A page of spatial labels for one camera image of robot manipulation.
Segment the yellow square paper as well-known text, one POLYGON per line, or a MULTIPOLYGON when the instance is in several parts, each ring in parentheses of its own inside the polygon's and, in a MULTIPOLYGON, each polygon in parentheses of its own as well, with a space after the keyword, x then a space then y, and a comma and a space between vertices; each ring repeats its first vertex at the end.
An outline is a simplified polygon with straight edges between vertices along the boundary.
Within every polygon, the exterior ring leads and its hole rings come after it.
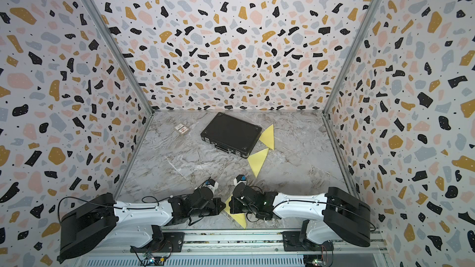
POLYGON ((275 149, 274 125, 269 126, 262 132, 259 140, 269 149, 275 149))
POLYGON ((265 160, 267 159, 269 148, 265 148, 255 154, 250 155, 247 160, 254 176, 257 178, 265 160))
POLYGON ((225 201, 226 207, 225 207, 225 212, 230 216, 232 219, 234 219, 243 229, 247 228, 247 219, 245 214, 240 213, 240 214, 232 214, 231 213, 231 208, 229 206, 230 201, 232 200, 232 195, 225 201))

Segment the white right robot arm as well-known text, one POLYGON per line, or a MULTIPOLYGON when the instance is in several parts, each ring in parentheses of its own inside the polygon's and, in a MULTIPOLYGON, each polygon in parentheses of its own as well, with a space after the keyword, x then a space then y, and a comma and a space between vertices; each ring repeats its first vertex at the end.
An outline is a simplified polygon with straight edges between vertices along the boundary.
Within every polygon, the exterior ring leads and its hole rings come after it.
POLYGON ((288 195, 261 192, 240 181, 228 206, 233 215, 252 214, 258 220, 302 218, 301 239, 317 245, 341 239, 369 247, 371 232, 376 229, 370 206, 337 187, 318 195, 288 195))

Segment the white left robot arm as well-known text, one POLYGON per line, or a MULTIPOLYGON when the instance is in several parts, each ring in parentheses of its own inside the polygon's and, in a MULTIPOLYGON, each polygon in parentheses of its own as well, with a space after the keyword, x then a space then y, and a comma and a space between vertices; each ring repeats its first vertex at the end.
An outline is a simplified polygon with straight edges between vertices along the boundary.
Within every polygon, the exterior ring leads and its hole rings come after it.
POLYGON ((182 235, 166 235, 165 226, 188 224, 218 216, 226 207, 213 180, 193 193, 151 203, 127 203, 102 194, 60 219, 61 245, 57 261, 81 257, 97 247, 129 247, 131 253, 179 252, 182 235))

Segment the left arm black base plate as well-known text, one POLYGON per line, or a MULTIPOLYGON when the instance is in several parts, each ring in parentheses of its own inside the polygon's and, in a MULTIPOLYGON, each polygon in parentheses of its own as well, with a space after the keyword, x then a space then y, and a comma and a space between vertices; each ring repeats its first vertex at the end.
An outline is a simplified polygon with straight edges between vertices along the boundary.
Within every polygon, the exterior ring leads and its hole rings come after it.
POLYGON ((179 253, 182 251, 184 232, 165 232, 143 247, 130 247, 131 253, 179 253))

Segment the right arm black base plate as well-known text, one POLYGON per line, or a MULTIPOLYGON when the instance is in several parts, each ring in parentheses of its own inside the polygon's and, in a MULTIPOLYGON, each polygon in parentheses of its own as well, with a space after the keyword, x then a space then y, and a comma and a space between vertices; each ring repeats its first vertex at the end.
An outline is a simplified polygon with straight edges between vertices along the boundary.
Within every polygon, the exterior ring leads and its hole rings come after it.
POLYGON ((334 246, 331 241, 325 241, 323 244, 311 242, 299 231, 282 232, 283 247, 285 252, 325 252, 333 251, 334 246))

